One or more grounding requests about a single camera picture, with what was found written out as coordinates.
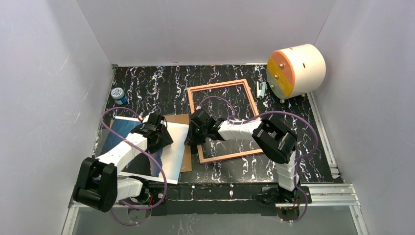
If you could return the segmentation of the blue lidded small jar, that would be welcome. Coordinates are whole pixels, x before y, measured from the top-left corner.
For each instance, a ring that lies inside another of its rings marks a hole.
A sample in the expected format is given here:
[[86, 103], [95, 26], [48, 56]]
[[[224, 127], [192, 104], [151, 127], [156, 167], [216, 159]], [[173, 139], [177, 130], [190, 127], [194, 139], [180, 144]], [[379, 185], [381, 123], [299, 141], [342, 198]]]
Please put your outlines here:
[[128, 97], [126, 96], [124, 90], [120, 87], [113, 88], [110, 95], [117, 105], [126, 105], [128, 103]]

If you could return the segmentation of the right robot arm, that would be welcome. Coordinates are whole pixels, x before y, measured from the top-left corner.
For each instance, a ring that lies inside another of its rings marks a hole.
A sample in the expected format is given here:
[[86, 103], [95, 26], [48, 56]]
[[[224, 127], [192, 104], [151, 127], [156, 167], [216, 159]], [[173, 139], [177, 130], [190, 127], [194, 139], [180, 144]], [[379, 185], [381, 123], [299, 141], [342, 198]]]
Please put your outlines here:
[[297, 135], [274, 115], [251, 121], [214, 119], [199, 109], [190, 115], [185, 145], [214, 141], [254, 141], [277, 167], [277, 186], [264, 189], [257, 197], [264, 204], [294, 203], [299, 199], [299, 176], [296, 171]]

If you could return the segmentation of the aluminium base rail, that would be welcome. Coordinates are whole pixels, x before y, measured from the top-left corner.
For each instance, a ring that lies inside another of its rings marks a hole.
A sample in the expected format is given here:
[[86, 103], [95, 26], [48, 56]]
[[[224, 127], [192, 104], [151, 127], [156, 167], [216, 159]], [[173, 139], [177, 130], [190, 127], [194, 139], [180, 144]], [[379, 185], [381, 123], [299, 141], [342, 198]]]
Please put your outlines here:
[[151, 211], [72, 203], [65, 235], [366, 235], [352, 184], [304, 184], [309, 202], [263, 204], [262, 184], [178, 184]]

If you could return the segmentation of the white cylindrical drawer unit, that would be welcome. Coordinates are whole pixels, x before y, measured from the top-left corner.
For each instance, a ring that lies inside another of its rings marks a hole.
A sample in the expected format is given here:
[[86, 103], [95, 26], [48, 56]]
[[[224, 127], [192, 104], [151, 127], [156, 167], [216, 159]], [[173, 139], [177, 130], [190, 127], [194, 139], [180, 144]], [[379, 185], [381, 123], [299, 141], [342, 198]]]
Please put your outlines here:
[[283, 103], [319, 88], [326, 75], [326, 63], [314, 45], [304, 44], [272, 52], [266, 73], [271, 91]]

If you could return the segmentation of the pink wooden picture frame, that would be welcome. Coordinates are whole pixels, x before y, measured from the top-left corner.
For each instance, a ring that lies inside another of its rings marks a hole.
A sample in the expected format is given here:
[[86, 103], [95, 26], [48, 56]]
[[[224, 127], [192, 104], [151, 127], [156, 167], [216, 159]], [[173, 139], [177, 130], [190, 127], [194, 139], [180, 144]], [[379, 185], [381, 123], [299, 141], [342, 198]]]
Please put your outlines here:
[[[201, 86], [195, 86], [195, 87], [187, 88], [187, 95], [188, 95], [189, 104], [190, 104], [190, 113], [192, 114], [196, 110], [196, 105], [194, 104], [194, 101], [193, 101], [193, 93], [194, 92], [201, 92], [201, 91], [213, 90], [213, 89], [225, 88], [225, 87], [231, 87], [231, 86], [243, 86], [244, 91], [247, 95], [247, 99], [248, 99], [249, 104], [250, 104], [250, 108], [251, 108], [254, 116], [257, 116], [259, 114], [259, 112], [258, 112], [257, 106], [255, 104], [254, 97], [253, 97], [252, 92], [251, 92], [251, 88], [249, 87], [249, 84], [248, 84], [246, 79], [226, 81], [226, 82], [220, 82], [220, 83], [207, 84], [207, 85], [201, 85]], [[203, 148], [202, 148], [201, 145], [197, 146], [197, 150], [198, 150], [198, 156], [199, 156], [200, 164], [207, 164], [207, 163], [212, 163], [212, 162], [232, 160], [232, 159], [236, 159], [236, 158], [246, 157], [246, 156], [249, 156], [249, 155], [255, 155], [255, 154], [262, 154], [263, 153], [263, 151], [261, 149], [254, 149], [254, 150], [248, 150], [248, 151], [243, 151], [243, 152], [239, 152], [239, 153], [231, 153], [231, 154], [227, 154], [227, 155], [222, 155], [222, 156], [218, 156], [218, 157], [212, 157], [212, 158], [206, 158], [205, 159], [204, 158], [204, 153], [203, 153]]]

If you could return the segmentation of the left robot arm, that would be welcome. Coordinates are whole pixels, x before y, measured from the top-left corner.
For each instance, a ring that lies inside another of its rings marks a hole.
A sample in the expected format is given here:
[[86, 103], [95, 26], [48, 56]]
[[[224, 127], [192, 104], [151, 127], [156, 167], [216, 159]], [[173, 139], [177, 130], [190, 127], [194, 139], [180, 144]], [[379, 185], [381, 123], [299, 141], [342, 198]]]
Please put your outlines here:
[[152, 156], [173, 143], [164, 116], [150, 114], [144, 122], [130, 131], [118, 145], [97, 158], [85, 158], [80, 166], [73, 189], [74, 201], [108, 212], [115, 203], [130, 197], [140, 197], [144, 190], [142, 178], [119, 179], [120, 172], [139, 154], [145, 155], [166, 175]]

